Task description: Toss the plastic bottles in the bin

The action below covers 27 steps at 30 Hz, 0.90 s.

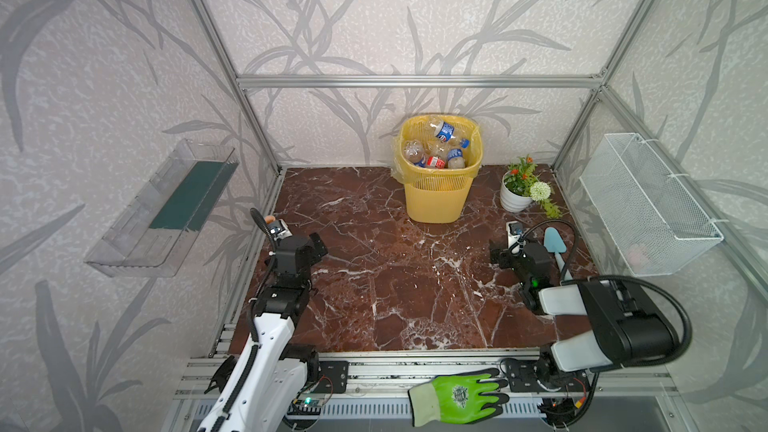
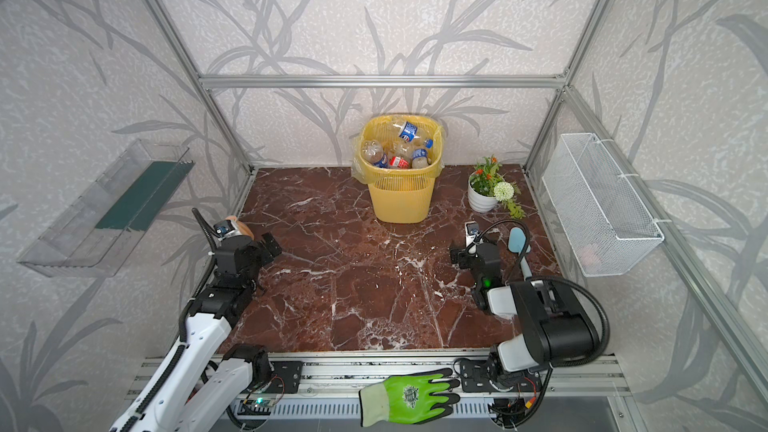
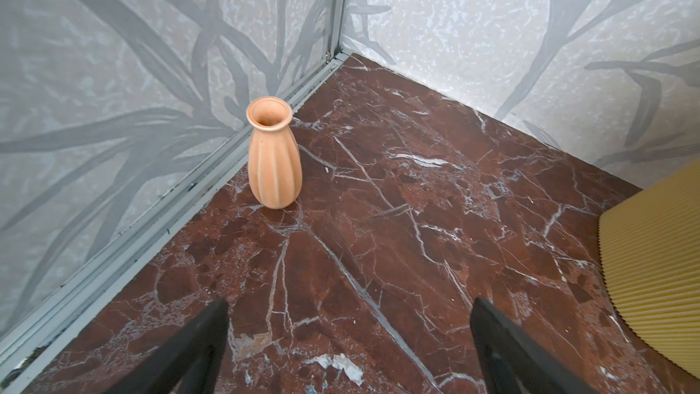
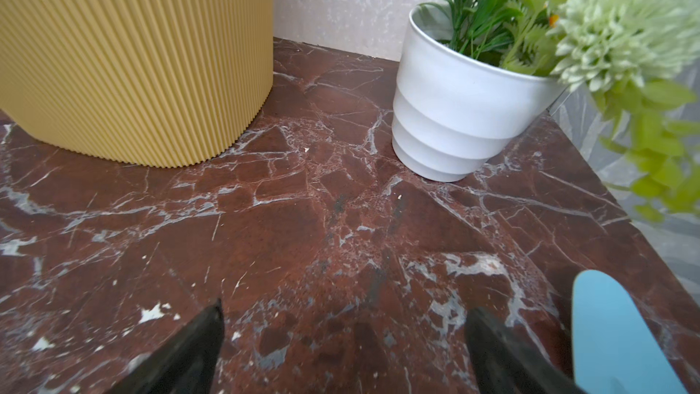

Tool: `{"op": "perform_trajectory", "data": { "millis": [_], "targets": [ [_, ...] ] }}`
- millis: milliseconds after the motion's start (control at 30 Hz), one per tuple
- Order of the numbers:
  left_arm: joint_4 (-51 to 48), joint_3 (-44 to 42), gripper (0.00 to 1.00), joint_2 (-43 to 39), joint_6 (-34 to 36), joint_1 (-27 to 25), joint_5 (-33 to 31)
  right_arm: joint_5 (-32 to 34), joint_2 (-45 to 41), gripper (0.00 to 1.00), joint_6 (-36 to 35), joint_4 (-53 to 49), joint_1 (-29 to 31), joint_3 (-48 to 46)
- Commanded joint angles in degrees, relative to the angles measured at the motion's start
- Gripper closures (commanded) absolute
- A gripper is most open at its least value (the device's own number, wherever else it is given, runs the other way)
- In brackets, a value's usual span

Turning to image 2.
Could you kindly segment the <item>pepsi bottle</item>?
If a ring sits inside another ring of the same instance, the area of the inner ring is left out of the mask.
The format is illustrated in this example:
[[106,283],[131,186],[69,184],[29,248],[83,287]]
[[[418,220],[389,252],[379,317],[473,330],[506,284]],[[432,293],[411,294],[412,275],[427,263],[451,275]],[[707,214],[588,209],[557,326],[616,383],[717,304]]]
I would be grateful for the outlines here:
[[378,161],[373,163],[373,165],[378,168],[387,169],[389,167],[388,156],[383,154]]
[[411,167],[413,169],[423,169],[430,165],[429,153],[432,147],[432,139],[416,138],[412,141]]
[[393,130],[395,135],[406,143],[428,138],[426,129],[408,120],[396,121],[393,124]]

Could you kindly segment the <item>clear bottle red label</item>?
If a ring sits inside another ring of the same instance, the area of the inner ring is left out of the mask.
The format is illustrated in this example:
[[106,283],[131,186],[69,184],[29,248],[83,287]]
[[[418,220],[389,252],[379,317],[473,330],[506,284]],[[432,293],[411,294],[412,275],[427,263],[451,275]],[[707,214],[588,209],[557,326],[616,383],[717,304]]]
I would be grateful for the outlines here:
[[410,169],[410,161],[403,156],[393,154],[388,158],[387,167],[389,169]]

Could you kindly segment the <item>orange cap white bottle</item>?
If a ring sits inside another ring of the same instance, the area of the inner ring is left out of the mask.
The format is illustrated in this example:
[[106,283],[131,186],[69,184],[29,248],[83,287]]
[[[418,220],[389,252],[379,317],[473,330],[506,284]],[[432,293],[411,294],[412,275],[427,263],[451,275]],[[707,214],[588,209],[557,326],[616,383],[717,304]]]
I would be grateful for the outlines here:
[[383,154],[386,152],[378,140],[366,140],[361,145],[361,155],[371,165],[378,161]]

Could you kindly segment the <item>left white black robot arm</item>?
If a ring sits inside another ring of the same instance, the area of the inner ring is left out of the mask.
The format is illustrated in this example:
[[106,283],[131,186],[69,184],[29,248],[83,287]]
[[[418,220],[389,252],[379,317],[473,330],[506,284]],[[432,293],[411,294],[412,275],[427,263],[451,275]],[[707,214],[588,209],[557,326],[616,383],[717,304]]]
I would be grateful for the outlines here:
[[223,239],[214,251],[212,281],[187,304],[178,339],[113,431],[208,431],[236,397],[274,376],[262,346],[237,344],[199,390],[194,387],[253,300],[261,268],[282,248],[272,234]]

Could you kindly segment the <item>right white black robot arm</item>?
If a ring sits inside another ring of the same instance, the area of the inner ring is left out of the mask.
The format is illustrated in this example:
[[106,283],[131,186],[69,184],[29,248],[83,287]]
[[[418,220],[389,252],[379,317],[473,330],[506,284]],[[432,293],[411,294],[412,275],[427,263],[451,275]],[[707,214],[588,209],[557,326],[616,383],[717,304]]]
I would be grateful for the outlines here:
[[451,263],[472,273],[478,309],[516,319],[521,327],[519,335],[492,347],[487,359],[459,360],[462,387],[468,392],[507,391],[550,368],[585,365],[599,358],[610,340],[607,314],[589,291],[563,277],[533,275],[527,244],[509,250],[518,255],[523,279],[504,284],[495,243],[449,248]]

